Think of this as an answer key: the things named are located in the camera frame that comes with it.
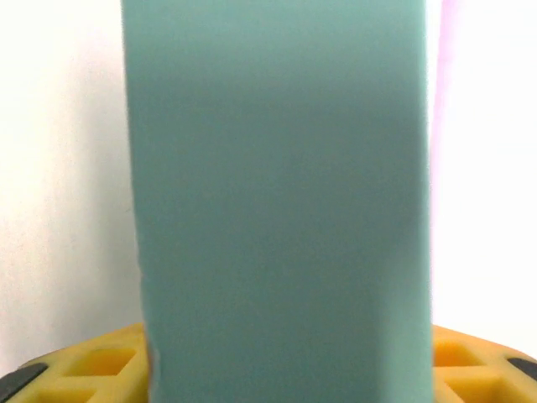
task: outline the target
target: teal box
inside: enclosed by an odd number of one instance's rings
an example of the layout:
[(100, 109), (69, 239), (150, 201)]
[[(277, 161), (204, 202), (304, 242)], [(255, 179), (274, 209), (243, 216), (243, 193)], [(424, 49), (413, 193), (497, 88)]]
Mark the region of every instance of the teal box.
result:
[(153, 403), (433, 400), (424, 10), (123, 0)]

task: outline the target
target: rectangular block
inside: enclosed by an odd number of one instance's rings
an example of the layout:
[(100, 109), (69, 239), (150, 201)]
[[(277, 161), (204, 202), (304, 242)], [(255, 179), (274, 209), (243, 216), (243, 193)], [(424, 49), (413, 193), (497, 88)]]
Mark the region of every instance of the rectangular block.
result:
[(153, 403), (432, 401), (424, 8), (123, 0)]

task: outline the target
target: yellow base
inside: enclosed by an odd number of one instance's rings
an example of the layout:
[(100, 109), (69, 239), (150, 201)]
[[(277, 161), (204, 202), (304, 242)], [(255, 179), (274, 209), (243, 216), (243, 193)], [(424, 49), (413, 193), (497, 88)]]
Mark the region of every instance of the yellow base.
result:
[[(537, 380), (508, 359), (518, 351), (433, 327), (436, 403), (537, 403)], [(49, 367), (8, 403), (147, 402), (148, 364), (141, 324), (26, 363)]]

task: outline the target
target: white wall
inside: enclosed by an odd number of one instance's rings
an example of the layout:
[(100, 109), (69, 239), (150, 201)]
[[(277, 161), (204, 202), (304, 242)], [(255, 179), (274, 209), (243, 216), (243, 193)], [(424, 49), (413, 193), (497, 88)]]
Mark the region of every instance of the white wall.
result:
[[(435, 173), (434, 321), (537, 357), (536, 14), (531, 0), (464, 3)], [(116, 0), (0, 4), (0, 374), (141, 319), (119, 21)]]

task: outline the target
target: square hole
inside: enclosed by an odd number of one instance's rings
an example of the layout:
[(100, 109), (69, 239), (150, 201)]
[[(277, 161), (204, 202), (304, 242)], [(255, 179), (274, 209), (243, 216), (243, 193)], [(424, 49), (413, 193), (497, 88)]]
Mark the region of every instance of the square hole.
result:
[(449, 341), (435, 343), (433, 362), (435, 367), (472, 367), (482, 364), (480, 359), (459, 343)]
[(460, 378), (446, 383), (464, 403), (532, 403), (534, 401), (505, 379)]
[(87, 403), (94, 390), (41, 390), (24, 403)]
[(114, 376), (134, 357), (133, 348), (94, 350), (76, 362), (66, 376)]

